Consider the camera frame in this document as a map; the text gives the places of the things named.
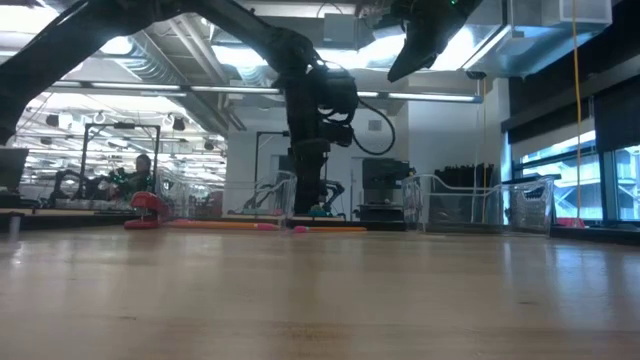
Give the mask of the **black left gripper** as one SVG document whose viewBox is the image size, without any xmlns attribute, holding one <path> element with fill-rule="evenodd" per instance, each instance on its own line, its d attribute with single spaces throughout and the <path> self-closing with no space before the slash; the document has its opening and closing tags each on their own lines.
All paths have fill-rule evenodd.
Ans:
<svg viewBox="0 0 640 360">
<path fill-rule="evenodd" d="M 320 195 L 320 172 L 330 151 L 322 136 L 322 116 L 318 110 L 323 88 L 319 76 L 311 71 L 285 73 L 287 125 L 292 145 L 292 160 L 297 177 L 295 214 L 307 214 Z"/>
</svg>

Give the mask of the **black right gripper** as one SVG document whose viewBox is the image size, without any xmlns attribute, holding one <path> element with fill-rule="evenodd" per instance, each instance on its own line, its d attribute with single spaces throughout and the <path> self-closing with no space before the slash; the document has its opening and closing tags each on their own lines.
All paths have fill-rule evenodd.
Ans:
<svg viewBox="0 0 640 360">
<path fill-rule="evenodd" d="M 406 26 L 404 45 L 387 79 L 396 82 L 430 67 L 446 47 L 447 27 L 464 24 L 483 0 L 393 0 L 390 14 Z"/>
</svg>

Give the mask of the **long ceiling light strip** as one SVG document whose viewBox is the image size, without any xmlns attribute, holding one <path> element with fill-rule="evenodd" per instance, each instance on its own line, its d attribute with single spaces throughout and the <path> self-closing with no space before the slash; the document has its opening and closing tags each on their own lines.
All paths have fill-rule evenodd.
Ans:
<svg viewBox="0 0 640 360">
<path fill-rule="evenodd" d="M 266 87 L 244 86 L 213 86 L 213 85 L 172 85 L 172 84 L 146 84 L 146 83 L 118 83 L 118 82 L 91 82 L 91 81 L 56 81 L 50 86 L 51 90 L 118 90 L 144 93 L 224 93 L 240 95 L 282 95 L 281 90 Z M 423 101 L 446 103 L 481 103 L 483 98 L 479 95 L 464 95 L 450 93 L 407 93 L 407 92 L 381 92 L 358 91 L 358 96 L 363 99 L 397 100 L 397 101 Z"/>
</svg>

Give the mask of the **clear plastic bin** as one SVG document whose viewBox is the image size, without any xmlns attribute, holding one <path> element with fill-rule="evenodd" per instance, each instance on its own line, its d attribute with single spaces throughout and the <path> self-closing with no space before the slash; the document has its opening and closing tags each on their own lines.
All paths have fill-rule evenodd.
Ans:
<svg viewBox="0 0 640 360">
<path fill-rule="evenodd" d="M 287 171 L 276 171 L 255 181 L 162 171 L 157 193 L 175 219 L 281 224 L 293 215 L 296 184 L 297 177 Z"/>
<path fill-rule="evenodd" d="M 402 182 L 404 221 L 420 232 L 547 236 L 554 220 L 552 176 L 488 188 L 453 187 L 431 174 Z"/>
</svg>

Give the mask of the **black machine cabinet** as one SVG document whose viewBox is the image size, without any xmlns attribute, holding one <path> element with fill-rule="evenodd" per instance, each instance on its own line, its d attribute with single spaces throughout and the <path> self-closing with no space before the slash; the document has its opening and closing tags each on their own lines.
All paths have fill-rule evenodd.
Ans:
<svg viewBox="0 0 640 360">
<path fill-rule="evenodd" d="M 363 202 L 359 217 L 365 222 L 401 222 L 404 220 L 402 181 L 409 176 L 408 162 L 395 159 L 366 158 L 362 161 Z"/>
</svg>

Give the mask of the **black storage rack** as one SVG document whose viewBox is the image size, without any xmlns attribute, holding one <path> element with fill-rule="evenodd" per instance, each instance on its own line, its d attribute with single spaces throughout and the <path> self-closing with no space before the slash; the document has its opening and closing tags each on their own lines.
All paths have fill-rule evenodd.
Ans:
<svg viewBox="0 0 640 360">
<path fill-rule="evenodd" d="M 436 170 L 430 197 L 430 217 L 440 223 L 482 223 L 489 202 L 487 193 L 496 185 L 494 165 L 447 166 Z"/>
</svg>

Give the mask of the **red stapler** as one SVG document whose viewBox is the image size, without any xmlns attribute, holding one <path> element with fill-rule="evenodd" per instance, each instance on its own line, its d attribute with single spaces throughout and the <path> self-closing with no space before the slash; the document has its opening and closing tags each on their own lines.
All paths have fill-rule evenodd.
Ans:
<svg viewBox="0 0 640 360">
<path fill-rule="evenodd" d="M 126 230 L 148 230 L 159 228 L 169 217 L 170 208 L 167 203 L 151 192 L 136 192 L 130 205 L 138 211 L 137 219 L 124 223 Z"/>
</svg>

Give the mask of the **person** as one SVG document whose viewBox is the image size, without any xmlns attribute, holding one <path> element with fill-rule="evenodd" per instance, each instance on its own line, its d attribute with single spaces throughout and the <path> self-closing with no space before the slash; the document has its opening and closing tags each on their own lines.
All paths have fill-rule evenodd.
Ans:
<svg viewBox="0 0 640 360">
<path fill-rule="evenodd" d="M 109 173 L 109 187 L 107 198 L 109 200 L 127 200 L 135 193 L 147 191 L 151 183 L 151 159 L 146 154 L 139 155 L 135 160 L 135 171 L 127 173 L 123 168 L 118 168 Z"/>
</svg>

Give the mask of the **dark monitor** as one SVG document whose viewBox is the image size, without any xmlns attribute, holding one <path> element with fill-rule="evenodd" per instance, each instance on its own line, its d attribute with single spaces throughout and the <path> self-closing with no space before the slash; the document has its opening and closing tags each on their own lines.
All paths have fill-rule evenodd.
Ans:
<svg viewBox="0 0 640 360">
<path fill-rule="evenodd" d="M 0 187 L 19 186 L 28 154 L 26 148 L 0 148 Z"/>
</svg>

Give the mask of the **black background rig frame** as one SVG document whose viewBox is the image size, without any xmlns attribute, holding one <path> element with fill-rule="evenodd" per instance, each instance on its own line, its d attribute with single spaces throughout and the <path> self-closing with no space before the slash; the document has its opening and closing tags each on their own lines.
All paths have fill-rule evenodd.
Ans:
<svg viewBox="0 0 640 360">
<path fill-rule="evenodd" d="M 289 168 L 276 167 L 260 177 L 260 152 L 273 137 L 287 138 L 288 131 L 258 131 L 254 149 L 254 188 L 250 205 L 257 215 L 270 215 L 285 219 L 290 214 L 295 196 L 295 175 Z"/>
<path fill-rule="evenodd" d="M 98 137 L 101 132 L 106 128 L 114 128 L 119 130 L 136 130 L 136 129 L 153 129 L 155 134 L 153 136 L 142 137 L 140 142 L 142 141 L 151 141 L 154 145 L 153 152 L 153 163 L 151 169 L 151 192 L 156 193 L 156 178 L 157 178 L 157 170 L 158 170 L 158 155 L 160 150 L 160 140 L 161 140 L 161 127 L 159 125 L 144 125 L 144 124 L 135 124 L 135 123 L 127 123 L 127 122 L 116 122 L 110 124 L 98 124 L 98 123 L 87 123 L 85 125 L 84 134 L 83 134 L 83 147 L 81 153 L 81 165 L 80 165 L 80 174 L 79 174 L 79 184 L 76 195 L 78 197 L 84 196 L 84 182 L 87 179 L 85 176 L 86 172 L 86 161 L 88 155 L 88 145 L 89 143 L 96 137 Z"/>
</svg>

